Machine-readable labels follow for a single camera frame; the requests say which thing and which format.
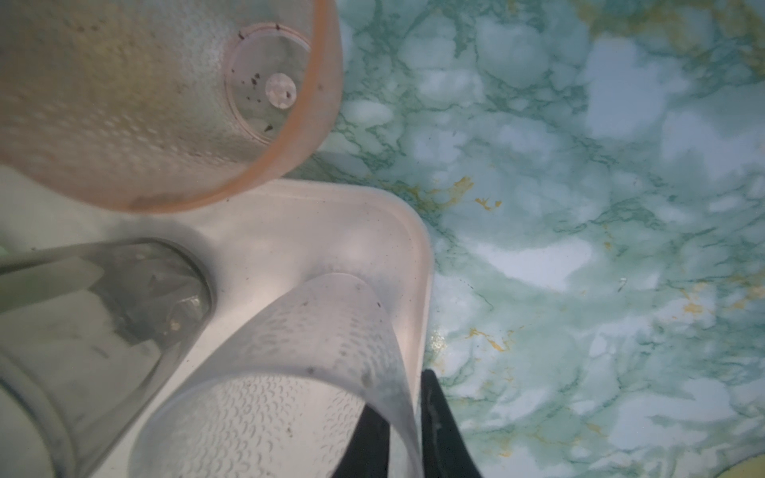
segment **green marble countertop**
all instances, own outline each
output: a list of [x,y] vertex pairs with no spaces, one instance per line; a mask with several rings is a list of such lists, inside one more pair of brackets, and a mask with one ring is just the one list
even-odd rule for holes
[[296,177],[407,200],[425,364],[486,478],[765,451],[765,1],[341,0]]

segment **white tray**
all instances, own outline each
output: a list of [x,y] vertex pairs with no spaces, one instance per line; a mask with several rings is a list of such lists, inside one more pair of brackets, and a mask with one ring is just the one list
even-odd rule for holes
[[64,198],[0,167],[0,246],[9,252],[132,237],[185,247],[210,270],[215,315],[168,383],[94,478],[126,476],[130,447],[148,415],[223,341],[295,286],[327,272],[369,283],[390,312],[417,403],[433,255],[409,205],[382,190],[275,180],[187,213],[136,216]]

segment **textured dimple pattern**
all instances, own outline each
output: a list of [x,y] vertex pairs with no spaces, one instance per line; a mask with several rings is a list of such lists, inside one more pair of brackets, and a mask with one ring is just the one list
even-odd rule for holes
[[0,2],[0,163],[117,207],[223,186],[265,150],[229,107],[227,52],[257,21],[310,38],[311,3]]
[[389,318],[360,279],[323,275],[251,319],[162,405],[139,435],[131,475],[325,478],[365,401],[395,428],[419,473]]

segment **marble pattern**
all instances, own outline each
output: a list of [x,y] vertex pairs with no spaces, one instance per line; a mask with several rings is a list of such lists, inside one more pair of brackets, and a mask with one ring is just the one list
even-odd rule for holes
[[292,176],[428,224],[426,366],[484,476],[765,451],[765,2],[339,9],[341,115]]

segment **marble surface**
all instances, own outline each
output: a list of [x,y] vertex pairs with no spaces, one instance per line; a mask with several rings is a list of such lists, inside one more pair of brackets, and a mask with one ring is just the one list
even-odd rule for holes
[[765,2],[340,0],[293,177],[430,229],[425,364],[486,478],[715,476],[765,450]]

